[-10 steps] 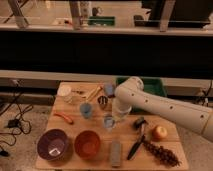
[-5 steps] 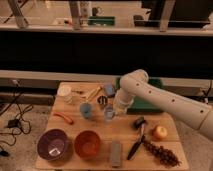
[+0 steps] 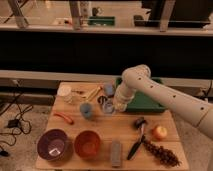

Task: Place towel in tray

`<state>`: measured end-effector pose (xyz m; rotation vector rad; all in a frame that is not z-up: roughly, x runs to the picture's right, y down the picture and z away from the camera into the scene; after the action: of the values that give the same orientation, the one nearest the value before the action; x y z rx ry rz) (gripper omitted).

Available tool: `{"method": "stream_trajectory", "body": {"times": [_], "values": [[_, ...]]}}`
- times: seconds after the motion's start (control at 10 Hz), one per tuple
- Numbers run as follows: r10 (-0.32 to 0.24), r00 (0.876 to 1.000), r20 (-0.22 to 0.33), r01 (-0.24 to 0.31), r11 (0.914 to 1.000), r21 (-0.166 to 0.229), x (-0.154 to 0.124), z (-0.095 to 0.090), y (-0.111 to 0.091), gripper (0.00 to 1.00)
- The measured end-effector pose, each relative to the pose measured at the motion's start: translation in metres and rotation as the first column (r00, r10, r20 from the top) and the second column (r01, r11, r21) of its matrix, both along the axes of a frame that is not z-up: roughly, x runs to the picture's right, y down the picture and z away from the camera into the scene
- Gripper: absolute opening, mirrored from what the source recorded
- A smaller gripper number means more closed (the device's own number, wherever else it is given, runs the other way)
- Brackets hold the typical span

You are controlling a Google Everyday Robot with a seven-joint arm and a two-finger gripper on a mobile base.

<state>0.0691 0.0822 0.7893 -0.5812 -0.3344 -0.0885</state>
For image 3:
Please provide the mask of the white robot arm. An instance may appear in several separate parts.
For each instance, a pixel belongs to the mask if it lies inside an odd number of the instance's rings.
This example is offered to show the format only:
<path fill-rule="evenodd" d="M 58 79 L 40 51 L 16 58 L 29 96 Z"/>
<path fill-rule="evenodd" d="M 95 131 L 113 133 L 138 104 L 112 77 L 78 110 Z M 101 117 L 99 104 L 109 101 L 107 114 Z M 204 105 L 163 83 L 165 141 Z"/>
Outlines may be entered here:
<path fill-rule="evenodd" d="M 125 69 L 121 77 L 122 82 L 116 88 L 112 102 L 116 111 L 124 112 L 139 91 L 179 114 L 182 119 L 213 140 L 212 103 L 153 81 L 150 68 L 144 64 Z"/>

